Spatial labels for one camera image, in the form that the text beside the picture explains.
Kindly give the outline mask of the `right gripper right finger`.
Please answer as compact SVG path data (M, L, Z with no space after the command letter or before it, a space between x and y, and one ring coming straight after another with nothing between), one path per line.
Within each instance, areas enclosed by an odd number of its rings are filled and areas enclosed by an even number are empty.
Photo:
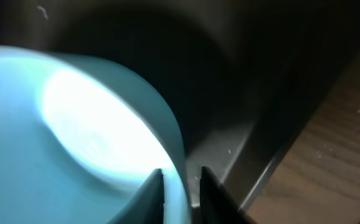
M200 213L202 223L206 224L256 224L238 210L223 184L207 166L201 168Z

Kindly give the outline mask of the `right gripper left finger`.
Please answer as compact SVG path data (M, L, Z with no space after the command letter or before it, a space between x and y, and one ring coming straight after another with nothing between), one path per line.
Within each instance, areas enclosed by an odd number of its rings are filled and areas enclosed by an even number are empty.
M164 223L164 175L154 170L129 204L112 218L109 224L163 224Z

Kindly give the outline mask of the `light blue bowl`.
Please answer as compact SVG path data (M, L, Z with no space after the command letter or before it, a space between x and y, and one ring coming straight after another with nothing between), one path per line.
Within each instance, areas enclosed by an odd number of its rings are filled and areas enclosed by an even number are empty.
M164 223L190 223L169 105L109 60L0 46L0 223L108 223L164 175Z

